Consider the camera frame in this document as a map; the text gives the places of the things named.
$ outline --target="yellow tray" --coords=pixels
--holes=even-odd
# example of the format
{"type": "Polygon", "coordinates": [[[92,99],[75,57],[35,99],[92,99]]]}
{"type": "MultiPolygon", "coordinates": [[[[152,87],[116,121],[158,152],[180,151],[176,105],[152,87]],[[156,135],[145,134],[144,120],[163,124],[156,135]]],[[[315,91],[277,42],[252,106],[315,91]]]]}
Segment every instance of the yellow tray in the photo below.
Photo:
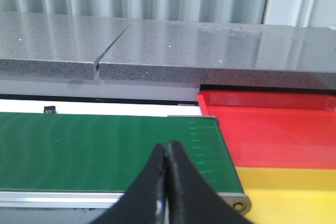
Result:
{"type": "Polygon", "coordinates": [[[255,224],[336,223],[336,170],[236,167],[255,224]]]}

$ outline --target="gray granite countertop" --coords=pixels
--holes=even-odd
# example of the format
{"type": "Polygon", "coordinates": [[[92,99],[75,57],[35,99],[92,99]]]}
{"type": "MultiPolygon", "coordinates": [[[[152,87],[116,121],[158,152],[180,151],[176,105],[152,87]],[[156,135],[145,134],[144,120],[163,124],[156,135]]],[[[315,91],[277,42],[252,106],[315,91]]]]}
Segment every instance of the gray granite countertop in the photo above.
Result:
{"type": "Polygon", "coordinates": [[[336,90],[336,31],[2,12],[1,76],[336,90]]]}
{"type": "Polygon", "coordinates": [[[100,61],[100,77],[336,89],[336,31],[134,20],[100,61]]]}
{"type": "Polygon", "coordinates": [[[95,65],[131,19],[0,12],[0,74],[95,78],[95,65]]]}

